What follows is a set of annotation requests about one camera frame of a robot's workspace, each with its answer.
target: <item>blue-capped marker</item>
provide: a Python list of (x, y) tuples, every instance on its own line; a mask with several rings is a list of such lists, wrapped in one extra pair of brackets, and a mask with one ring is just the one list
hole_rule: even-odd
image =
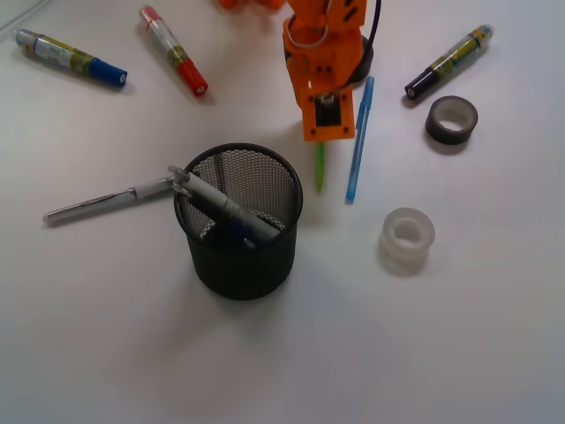
[(15, 38), (16, 43), (31, 55), (113, 86), (123, 87), (125, 84), (126, 71), (107, 64), (98, 57), (88, 55), (84, 51), (26, 29), (16, 31)]
[(373, 101), (373, 87), (374, 78), (367, 77), (365, 83), (365, 92), (363, 93), (363, 100), (359, 105), (359, 112), (357, 114), (357, 138), (355, 139), (355, 149), (353, 150), (353, 160), (351, 161), (350, 182), (347, 185), (347, 193), (345, 200), (353, 203), (355, 200), (355, 192), (357, 191), (357, 181), (359, 178), (359, 169), (361, 168), (361, 155), (363, 154), (363, 145), (365, 144), (365, 132), (367, 129), (367, 120), (369, 112), (371, 111), (371, 103)]

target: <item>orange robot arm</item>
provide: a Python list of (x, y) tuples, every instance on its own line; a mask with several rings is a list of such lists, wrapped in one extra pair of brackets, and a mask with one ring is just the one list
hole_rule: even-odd
[[(295, 15), (284, 21), (284, 48), (302, 109), (304, 138), (353, 138), (352, 90), (346, 85), (359, 71), (364, 52), (360, 27), (365, 23), (366, 0), (289, 0), (289, 5)], [(371, 51), (368, 65), (355, 80), (366, 76), (372, 59)]]

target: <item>blue pen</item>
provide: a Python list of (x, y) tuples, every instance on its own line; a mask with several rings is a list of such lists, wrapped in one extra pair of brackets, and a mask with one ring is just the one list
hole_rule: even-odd
[(345, 200), (349, 203), (353, 203), (355, 192), (357, 191), (357, 180), (359, 178), (359, 168), (361, 168), (361, 155), (363, 154), (363, 144), (365, 143), (367, 120), (371, 111), (371, 101), (373, 100), (373, 87), (374, 78), (367, 77), (365, 92), (363, 93), (363, 100), (361, 100), (359, 105), (357, 124), (355, 125), (357, 128), (357, 138), (355, 139), (355, 150), (353, 151), (353, 160), (351, 161), (350, 182), (347, 185), (347, 194), (345, 194)]

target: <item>black tape roll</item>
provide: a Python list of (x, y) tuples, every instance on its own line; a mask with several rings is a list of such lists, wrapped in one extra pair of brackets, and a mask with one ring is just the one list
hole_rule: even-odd
[[(462, 129), (452, 130), (441, 124), (441, 121), (455, 122)], [(443, 144), (456, 145), (467, 141), (478, 122), (478, 113), (471, 102), (449, 95), (436, 100), (426, 120), (426, 130), (437, 141)]]

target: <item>black mesh pen cup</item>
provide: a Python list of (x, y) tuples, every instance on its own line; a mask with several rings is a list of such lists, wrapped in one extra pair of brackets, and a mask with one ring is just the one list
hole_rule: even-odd
[(302, 212), (297, 173), (277, 153), (243, 143), (211, 148), (185, 170), (280, 231), (261, 246), (233, 243), (222, 235), (219, 219), (205, 215), (186, 196), (176, 193), (175, 213), (202, 283), (229, 299), (257, 299), (272, 292), (289, 275), (294, 262)]

